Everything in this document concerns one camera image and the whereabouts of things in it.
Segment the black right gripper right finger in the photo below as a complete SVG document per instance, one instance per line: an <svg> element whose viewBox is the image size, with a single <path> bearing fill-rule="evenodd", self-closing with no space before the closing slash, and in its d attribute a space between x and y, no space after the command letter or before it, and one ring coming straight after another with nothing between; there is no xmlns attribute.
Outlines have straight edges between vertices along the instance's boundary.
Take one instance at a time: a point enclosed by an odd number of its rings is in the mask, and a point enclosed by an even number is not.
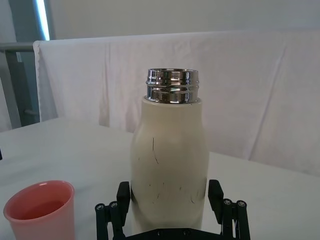
<svg viewBox="0 0 320 240"><path fill-rule="evenodd" d="M224 198L220 182L215 179L208 183L208 200L220 225L220 234L214 234L214 240L249 240L250 228L247 203L243 200L232 202Z"/></svg>

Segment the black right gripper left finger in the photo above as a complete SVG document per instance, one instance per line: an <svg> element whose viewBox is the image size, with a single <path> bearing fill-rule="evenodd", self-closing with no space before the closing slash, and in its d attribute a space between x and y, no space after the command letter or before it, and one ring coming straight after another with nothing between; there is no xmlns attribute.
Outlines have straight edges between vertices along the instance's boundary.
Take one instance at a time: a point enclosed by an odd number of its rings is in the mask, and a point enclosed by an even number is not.
<svg viewBox="0 0 320 240"><path fill-rule="evenodd" d="M95 210L96 239L108 240L108 223L112 224L113 240L126 240L123 226L126 222L127 213L131 201L130 183L123 181L119 184L116 201L109 205L98 203Z"/></svg>

